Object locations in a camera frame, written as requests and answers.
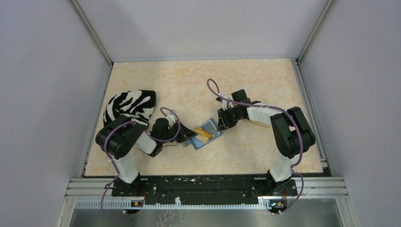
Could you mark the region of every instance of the metal frame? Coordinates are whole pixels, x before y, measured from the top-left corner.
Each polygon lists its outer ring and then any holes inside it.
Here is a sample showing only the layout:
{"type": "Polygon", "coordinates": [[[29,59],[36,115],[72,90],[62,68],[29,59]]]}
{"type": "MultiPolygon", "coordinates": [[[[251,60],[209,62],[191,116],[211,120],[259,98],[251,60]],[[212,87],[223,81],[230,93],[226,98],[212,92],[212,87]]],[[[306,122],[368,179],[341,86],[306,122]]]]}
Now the metal frame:
{"type": "MultiPolygon", "coordinates": [[[[112,69],[113,69],[113,61],[110,59],[105,47],[97,36],[94,28],[90,24],[88,18],[86,17],[84,11],[82,10],[80,4],[77,0],[68,0],[75,10],[77,16],[79,17],[81,23],[85,27],[88,35],[91,37],[93,43],[104,57],[105,61],[109,64],[109,72],[107,77],[107,83],[110,78],[112,69]]],[[[327,147],[325,145],[325,141],[323,138],[323,134],[320,131],[320,124],[317,118],[317,114],[314,110],[314,105],[312,101],[312,97],[309,93],[308,84],[305,79],[305,75],[302,70],[302,61],[304,60],[308,50],[313,44],[317,34],[319,33],[323,23],[327,17],[327,14],[332,9],[336,0],[327,0],[324,9],[319,16],[316,24],[314,25],[310,36],[308,37],[300,55],[296,59],[291,59],[294,72],[297,78],[297,82],[302,94],[302,99],[306,106],[306,110],[308,113],[309,120],[311,121],[311,126],[313,131],[316,134],[316,141],[318,150],[321,156],[321,163],[323,169],[329,168],[330,173],[333,175],[334,171],[332,169],[332,165],[330,163],[330,159],[327,153],[327,147]]],[[[101,102],[98,104],[98,114],[101,111],[101,105],[103,103],[104,96],[101,102]]],[[[94,120],[92,130],[95,129],[97,123],[97,118],[94,120]]],[[[89,152],[91,146],[91,140],[87,144],[87,151],[89,152]]],[[[86,159],[81,171],[81,177],[84,174],[86,159]]],[[[300,187],[301,182],[299,178],[293,178],[296,182],[297,187],[300,187]]],[[[343,226],[360,226],[358,219],[355,215],[353,206],[349,200],[348,190],[346,188],[344,179],[342,177],[304,177],[305,180],[305,189],[300,197],[300,199],[336,199],[337,207],[338,207],[338,215],[341,218],[343,226]]],[[[70,226],[70,222],[72,219],[74,209],[96,209],[99,208],[100,198],[104,192],[104,186],[111,181],[111,178],[74,178],[70,180],[68,188],[66,190],[66,194],[64,197],[64,201],[62,204],[61,212],[59,215],[59,219],[57,222],[58,227],[68,227],[70,226]]],[[[248,204],[248,205],[182,205],[181,202],[176,200],[175,204],[171,205],[145,205],[142,209],[266,209],[267,201],[271,199],[280,199],[281,196],[259,196],[258,204],[248,204]]],[[[108,209],[129,209],[131,201],[140,201],[143,197],[112,197],[111,191],[109,191],[105,196],[104,205],[108,209]]]]}

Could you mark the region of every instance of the zebra print bag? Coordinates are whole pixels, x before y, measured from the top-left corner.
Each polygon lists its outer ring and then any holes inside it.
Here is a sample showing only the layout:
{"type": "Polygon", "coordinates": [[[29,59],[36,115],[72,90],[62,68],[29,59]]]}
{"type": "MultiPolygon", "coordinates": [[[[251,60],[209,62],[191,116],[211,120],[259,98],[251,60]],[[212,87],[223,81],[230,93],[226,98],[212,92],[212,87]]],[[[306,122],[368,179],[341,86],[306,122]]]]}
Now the zebra print bag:
{"type": "Polygon", "coordinates": [[[125,115],[134,121],[149,126],[149,119],[156,106],[156,92],[133,90],[122,92],[110,99],[103,113],[103,125],[125,115]]]}

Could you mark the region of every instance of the gray wall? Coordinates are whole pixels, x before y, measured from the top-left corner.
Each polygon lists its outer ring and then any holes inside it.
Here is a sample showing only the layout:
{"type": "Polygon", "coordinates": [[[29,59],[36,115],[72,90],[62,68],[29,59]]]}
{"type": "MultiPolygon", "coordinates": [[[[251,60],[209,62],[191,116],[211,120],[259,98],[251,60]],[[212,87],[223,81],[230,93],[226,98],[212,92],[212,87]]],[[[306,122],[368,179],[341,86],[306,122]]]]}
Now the gray wall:
{"type": "Polygon", "coordinates": [[[338,1],[303,63],[362,226],[401,223],[401,2],[338,1]]]}
{"type": "Polygon", "coordinates": [[[0,31],[0,226],[54,226],[108,66],[66,0],[1,1],[0,31]]]}
{"type": "Polygon", "coordinates": [[[297,57],[327,0],[79,0],[114,61],[297,57]]]}

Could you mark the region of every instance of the beige table surface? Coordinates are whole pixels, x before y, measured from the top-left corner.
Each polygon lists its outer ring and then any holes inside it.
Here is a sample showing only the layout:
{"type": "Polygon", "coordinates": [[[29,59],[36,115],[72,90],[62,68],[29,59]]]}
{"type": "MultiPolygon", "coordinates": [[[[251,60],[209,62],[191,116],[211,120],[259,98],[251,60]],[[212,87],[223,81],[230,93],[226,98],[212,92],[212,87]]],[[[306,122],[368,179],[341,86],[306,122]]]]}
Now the beige table surface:
{"type": "MultiPolygon", "coordinates": [[[[162,117],[159,108],[176,110],[182,123],[194,128],[206,120],[218,121],[221,103],[206,86],[213,78],[222,94],[231,95],[242,88],[248,97],[265,104],[288,109],[305,107],[290,59],[148,61],[115,63],[105,94],[103,109],[115,94],[128,90],[156,91],[157,105],[150,119],[162,117]]],[[[103,111],[96,133],[103,127],[103,111]]],[[[317,147],[304,154],[298,172],[322,172],[317,147]]],[[[248,122],[224,131],[210,144],[195,150],[192,145],[166,147],[151,158],[136,148],[129,155],[141,175],[200,175],[266,173],[273,165],[277,150],[273,131],[248,122]]],[[[85,175],[114,175],[115,170],[100,147],[92,142],[85,175]]]]}

